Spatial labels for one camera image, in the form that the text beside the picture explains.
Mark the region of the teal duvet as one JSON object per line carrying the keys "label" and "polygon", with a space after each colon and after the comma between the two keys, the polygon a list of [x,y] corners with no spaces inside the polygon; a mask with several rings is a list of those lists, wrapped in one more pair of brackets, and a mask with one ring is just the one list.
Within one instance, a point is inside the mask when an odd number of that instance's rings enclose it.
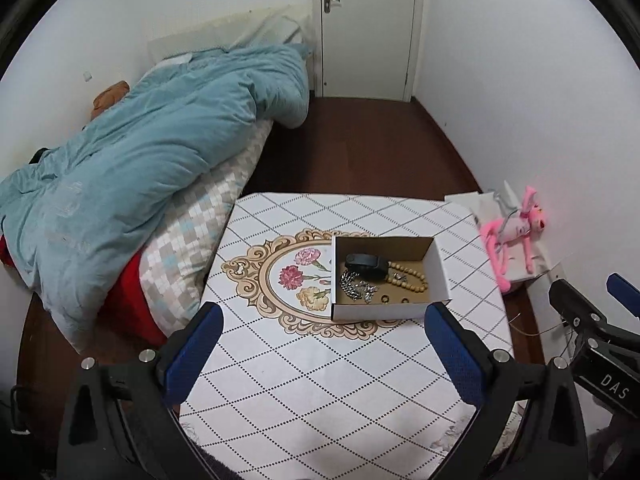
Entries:
{"label": "teal duvet", "polygon": [[1,183],[1,233],[77,351],[176,193],[247,146],[261,119],[308,113],[303,44],[209,50],[142,78],[65,144]]}

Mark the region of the white headboard pillow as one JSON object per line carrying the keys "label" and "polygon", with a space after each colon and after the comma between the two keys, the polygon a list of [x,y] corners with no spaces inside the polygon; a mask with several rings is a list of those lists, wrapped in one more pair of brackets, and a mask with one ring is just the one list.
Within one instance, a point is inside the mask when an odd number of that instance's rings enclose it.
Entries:
{"label": "white headboard pillow", "polygon": [[221,49],[316,43],[314,24],[306,6],[275,6],[235,13],[151,40],[154,63],[186,53]]}

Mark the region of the black wristband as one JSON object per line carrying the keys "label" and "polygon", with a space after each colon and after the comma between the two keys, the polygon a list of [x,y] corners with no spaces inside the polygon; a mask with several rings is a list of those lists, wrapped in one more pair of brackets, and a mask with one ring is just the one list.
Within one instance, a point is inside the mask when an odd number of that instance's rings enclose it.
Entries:
{"label": "black wristband", "polygon": [[381,256],[352,252],[345,259],[346,269],[366,281],[382,282],[388,277],[390,263]]}

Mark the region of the pink panther plush toy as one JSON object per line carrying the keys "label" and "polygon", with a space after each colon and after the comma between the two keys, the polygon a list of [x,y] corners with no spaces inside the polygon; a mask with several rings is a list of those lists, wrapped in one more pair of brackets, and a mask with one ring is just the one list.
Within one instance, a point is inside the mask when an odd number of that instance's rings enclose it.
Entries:
{"label": "pink panther plush toy", "polygon": [[520,245],[524,257],[524,270],[528,278],[534,276],[534,241],[546,228],[548,220],[537,197],[537,190],[527,185],[521,206],[512,209],[504,218],[485,222],[480,226],[480,237],[485,245],[498,289],[507,294],[513,281],[506,277],[509,266],[509,248]]}

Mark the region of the white cardboard box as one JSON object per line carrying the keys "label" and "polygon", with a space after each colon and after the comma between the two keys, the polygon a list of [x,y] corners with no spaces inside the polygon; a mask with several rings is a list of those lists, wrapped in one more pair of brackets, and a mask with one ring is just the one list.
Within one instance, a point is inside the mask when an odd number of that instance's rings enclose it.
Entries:
{"label": "white cardboard box", "polygon": [[[366,281],[347,270],[345,259],[352,252],[386,258],[386,280]],[[430,304],[451,300],[444,253],[434,237],[335,235],[331,263],[335,323],[414,320],[423,318]]]}

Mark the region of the white door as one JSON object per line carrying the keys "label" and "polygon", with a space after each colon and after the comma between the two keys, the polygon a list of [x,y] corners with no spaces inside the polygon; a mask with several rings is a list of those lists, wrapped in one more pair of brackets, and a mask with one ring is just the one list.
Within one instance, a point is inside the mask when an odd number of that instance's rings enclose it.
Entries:
{"label": "white door", "polygon": [[423,0],[314,0],[318,95],[408,101],[422,14]]}

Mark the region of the brown pillow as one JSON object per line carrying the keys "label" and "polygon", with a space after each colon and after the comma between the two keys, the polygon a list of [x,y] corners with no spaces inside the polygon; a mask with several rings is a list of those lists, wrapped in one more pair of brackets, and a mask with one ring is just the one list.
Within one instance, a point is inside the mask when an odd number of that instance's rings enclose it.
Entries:
{"label": "brown pillow", "polygon": [[129,91],[129,84],[124,80],[116,82],[116,84],[112,84],[106,88],[94,98],[90,119],[93,120],[94,118],[97,118],[106,110],[117,104]]}

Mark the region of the red blanket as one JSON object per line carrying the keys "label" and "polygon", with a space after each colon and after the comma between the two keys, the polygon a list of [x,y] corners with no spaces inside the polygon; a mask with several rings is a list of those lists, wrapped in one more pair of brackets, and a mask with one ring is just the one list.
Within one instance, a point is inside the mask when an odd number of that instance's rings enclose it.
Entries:
{"label": "red blanket", "polygon": [[102,321],[116,333],[157,346],[166,336],[152,320],[142,290],[140,264],[145,248],[145,244],[101,247],[91,254],[63,249],[57,256],[48,246],[28,270],[2,237],[1,263],[39,296],[76,351],[89,347],[96,323]]}

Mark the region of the checked bed sheet mattress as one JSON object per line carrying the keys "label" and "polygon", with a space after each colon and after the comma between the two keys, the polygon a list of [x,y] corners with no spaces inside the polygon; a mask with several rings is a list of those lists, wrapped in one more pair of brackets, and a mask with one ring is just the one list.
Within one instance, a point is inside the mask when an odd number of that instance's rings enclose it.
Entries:
{"label": "checked bed sheet mattress", "polygon": [[242,151],[172,196],[162,222],[143,248],[142,294],[163,335],[182,330],[198,312],[222,233],[272,127],[271,120],[256,122]]}

